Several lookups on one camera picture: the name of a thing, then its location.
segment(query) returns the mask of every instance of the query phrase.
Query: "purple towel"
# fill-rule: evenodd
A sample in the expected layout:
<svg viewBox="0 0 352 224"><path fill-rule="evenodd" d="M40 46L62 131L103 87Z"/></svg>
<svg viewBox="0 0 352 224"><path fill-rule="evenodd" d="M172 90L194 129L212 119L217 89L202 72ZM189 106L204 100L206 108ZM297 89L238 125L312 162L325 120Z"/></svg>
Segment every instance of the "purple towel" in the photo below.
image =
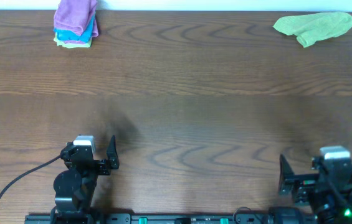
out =
<svg viewBox="0 0 352 224"><path fill-rule="evenodd" d="M95 13L97 0L61 0L54 14L54 27L82 35ZM94 21L93 36L98 35Z"/></svg>

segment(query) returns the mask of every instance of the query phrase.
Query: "stack of towels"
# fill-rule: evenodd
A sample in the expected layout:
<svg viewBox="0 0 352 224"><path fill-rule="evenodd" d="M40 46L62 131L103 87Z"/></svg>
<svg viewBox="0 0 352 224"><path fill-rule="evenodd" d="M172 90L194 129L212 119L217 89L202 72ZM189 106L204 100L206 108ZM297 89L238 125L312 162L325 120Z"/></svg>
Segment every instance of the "stack of towels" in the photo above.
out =
<svg viewBox="0 0 352 224"><path fill-rule="evenodd" d="M61 0L54 15L54 41L66 48L90 47L98 36L97 0Z"/></svg>

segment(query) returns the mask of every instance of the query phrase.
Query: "white plastic part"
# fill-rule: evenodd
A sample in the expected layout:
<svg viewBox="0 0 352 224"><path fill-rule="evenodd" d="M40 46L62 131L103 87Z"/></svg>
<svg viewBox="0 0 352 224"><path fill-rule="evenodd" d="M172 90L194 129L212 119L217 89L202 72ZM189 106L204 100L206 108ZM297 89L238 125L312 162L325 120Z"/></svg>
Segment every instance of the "white plastic part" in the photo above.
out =
<svg viewBox="0 0 352 224"><path fill-rule="evenodd" d="M94 136L83 136L79 135L74 140L75 146L91 146L93 154L95 152Z"/></svg>
<svg viewBox="0 0 352 224"><path fill-rule="evenodd" d="M324 159L348 159L350 152L343 146L327 146L320 149Z"/></svg>

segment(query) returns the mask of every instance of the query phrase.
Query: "towel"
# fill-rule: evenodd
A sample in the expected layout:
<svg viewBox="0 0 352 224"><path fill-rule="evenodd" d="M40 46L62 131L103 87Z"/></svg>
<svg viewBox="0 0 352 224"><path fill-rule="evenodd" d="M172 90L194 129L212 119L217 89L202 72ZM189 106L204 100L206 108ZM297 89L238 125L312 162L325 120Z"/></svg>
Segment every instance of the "towel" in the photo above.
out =
<svg viewBox="0 0 352 224"><path fill-rule="evenodd" d="M54 41L57 43L57 46L63 46L68 49L72 49L72 48L77 48L77 47L90 47L91 42L92 42L92 38L90 38L90 41L87 44L66 44L63 41L59 40L57 37L57 34L55 33Z"/></svg>
<svg viewBox="0 0 352 224"><path fill-rule="evenodd" d="M286 35L296 35L303 47L318 40L339 37L352 28L352 16L345 12L321 12L304 16L280 18L274 28Z"/></svg>
<svg viewBox="0 0 352 224"><path fill-rule="evenodd" d="M83 32L82 35L76 35L70 30L62 30L58 28L54 28L54 32L58 33L57 37L59 40L62 41L67 41L67 40L76 40L76 41L81 41L84 44L88 43L91 37L96 37L98 36L98 31L97 33L93 33L93 24L95 21L95 17L93 16L88 23L88 26L86 30Z"/></svg>
<svg viewBox="0 0 352 224"><path fill-rule="evenodd" d="M96 7L97 0L61 0L54 14L54 27L70 30L80 36L91 21ZM98 35L96 22L94 27Z"/></svg>

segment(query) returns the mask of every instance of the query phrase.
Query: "blue towel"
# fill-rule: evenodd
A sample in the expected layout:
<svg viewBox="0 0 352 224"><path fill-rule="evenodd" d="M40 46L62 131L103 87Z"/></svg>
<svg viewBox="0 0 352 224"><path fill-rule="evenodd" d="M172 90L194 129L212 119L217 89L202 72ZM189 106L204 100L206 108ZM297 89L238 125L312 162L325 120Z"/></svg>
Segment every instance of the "blue towel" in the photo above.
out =
<svg viewBox="0 0 352 224"><path fill-rule="evenodd" d="M94 18L95 18L95 15L93 15L93 17L90 19L90 22L88 23L86 30L80 36L70 30L62 30L62 29L54 28L54 32L58 34L57 38L62 41L79 40L79 41L82 41L83 43L88 43L93 32Z"/></svg>

